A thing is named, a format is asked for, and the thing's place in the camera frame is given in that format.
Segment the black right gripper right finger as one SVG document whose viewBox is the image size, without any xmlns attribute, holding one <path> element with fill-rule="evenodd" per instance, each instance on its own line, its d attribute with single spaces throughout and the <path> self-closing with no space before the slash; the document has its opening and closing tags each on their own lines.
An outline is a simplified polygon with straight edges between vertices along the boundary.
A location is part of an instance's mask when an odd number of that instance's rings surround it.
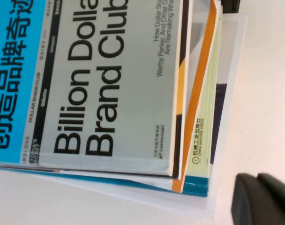
<svg viewBox="0 0 285 225">
<path fill-rule="evenodd" d="M 277 203 L 285 208 L 285 183 L 267 173 L 259 173 L 257 178 L 268 189 Z"/>
</svg>

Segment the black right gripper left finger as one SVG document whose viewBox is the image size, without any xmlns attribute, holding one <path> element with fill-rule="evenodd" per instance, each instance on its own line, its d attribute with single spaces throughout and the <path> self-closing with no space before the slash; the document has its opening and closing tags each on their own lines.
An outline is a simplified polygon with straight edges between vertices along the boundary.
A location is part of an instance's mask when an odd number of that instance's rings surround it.
<svg viewBox="0 0 285 225">
<path fill-rule="evenodd" d="M 257 176 L 247 173 L 236 176 L 231 214 L 235 225 L 285 225 L 285 208 Z"/>
</svg>

